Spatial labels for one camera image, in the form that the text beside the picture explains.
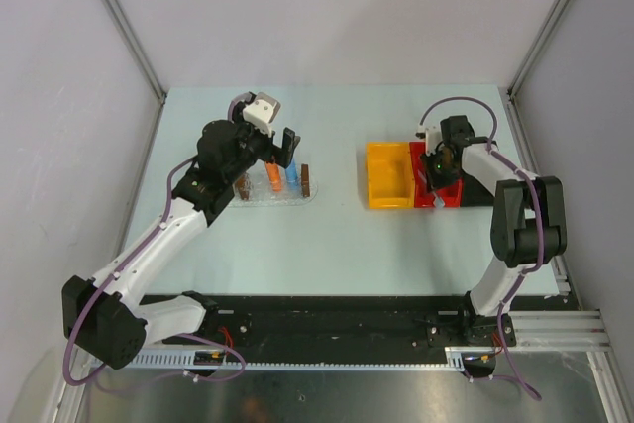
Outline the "brown wooden block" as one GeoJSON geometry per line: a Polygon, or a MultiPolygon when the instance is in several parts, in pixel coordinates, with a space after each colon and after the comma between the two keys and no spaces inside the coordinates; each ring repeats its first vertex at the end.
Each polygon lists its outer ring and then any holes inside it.
{"type": "Polygon", "coordinates": [[[310,171],[309,171],[309,165],[307,163],[303,163],[301,165],[300,179],[301,179],[302,197],[303,198],[309,198],[311,196],[310,171]]]}

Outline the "clear plastic tray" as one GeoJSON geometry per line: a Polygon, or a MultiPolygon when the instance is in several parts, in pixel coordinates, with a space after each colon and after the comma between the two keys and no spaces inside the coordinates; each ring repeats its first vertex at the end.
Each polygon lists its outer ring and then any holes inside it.
{"type": "Polygon", "coordinates": [[[288,207],[302,206],[313,200],[319,191],[319,183],[310,172],[310,189],[311,196],[303,198],[301,188],[299,191],[290,190],[286,185],[284,169],[279,168],[281,179],[283,182],[283,190],[274,193],[271,190],[269,180],[264,165],[257,165],[247,172],[251,182],[251,196],[249,201],[243,201],[234,185],[235,197],[229,203],[229,208],[245,208],[245,207],[288,207]]]}

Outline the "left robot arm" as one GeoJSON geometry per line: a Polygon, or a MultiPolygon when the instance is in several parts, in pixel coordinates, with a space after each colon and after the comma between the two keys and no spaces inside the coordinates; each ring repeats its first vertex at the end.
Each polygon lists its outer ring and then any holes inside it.
{"type": "Polygon", "coordinates": [[[299,137],[285,129],[282,142],[246,120],[217,120],[202,130],[196,155],[179,165],[184,175],[167,182],[162,213],[132,246],[92,277],[74,276],[62,288],[63,331],[79,347],[118,370],[140,349],[187,334],[212,341],[219,331],[217,304],[196,291],[146,304],[150,284],[196,236],[206,231],[234,198],[235,183],[257,162],[288,167],[299,137]]]}

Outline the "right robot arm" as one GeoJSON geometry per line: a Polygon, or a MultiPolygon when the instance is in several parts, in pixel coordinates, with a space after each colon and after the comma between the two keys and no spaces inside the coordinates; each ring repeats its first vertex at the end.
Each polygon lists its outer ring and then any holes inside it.
{"type": "Polygon", "coordinates": [[[490,244],[493,257],[468,291],[451,331],[469,345],[485,345],[501,335],[503,317],[526,277],[567,247],[563,184],[540,176],[503,155],[492,137],[478,136],[465,115],[438,127],[418,127],[425,142],[420,155],[426,189],[435,193],[464,176],[492,196],[490,244]]]}

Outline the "brown block with hole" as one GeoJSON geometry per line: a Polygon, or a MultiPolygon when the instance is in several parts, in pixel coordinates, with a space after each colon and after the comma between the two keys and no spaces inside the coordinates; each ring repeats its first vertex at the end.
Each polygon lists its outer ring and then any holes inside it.
{"type": "Polygon", "coordinates": [[[249,201],[251,196],[251,182],[249,175],[245,172],[236,182],[236,189],[243,201],[249,201]]]}

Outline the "grey toothbrush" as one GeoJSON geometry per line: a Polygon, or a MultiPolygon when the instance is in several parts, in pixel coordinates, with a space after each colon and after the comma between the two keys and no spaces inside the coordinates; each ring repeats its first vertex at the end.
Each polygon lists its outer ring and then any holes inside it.
{"type": "MultiPolygon", "coordinates": [[[[424,173],[424,172],[419,171],[419,172],[418,172],[418,175],[419,175],[419,177],[420,177],[420,179],[421,179],[422,183],[423,183],[424,185],[427,185],[427,184],[428,184],[428,182],[427,182],[427,178],[426,178],[425,173],[424,173]]],[[[442,197],[440,197],[440,196],[437,194],[437,192],[436,192],[436,191],[432,190],[432,191],[431,191],[430,193],[428,193],[428,194],[431,194],[431,195],[433,196],[433,205],[434,205],[434,207],[435,207],[435,208],[444,208],[444,207],[445,207],[445,201],[443,200],[443,198],[442,198],[442,197]]]]}

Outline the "blue toothpaste tube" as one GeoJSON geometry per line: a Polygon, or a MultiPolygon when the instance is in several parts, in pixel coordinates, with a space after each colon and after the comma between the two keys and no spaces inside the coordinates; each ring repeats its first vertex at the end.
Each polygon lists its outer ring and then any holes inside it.
{"type": "Polygon", "coordinates": [[[301,188],[300,174],[295,160],[293,159],[284,170],[286,185],[290,190],[299,191],[301,188]]]}

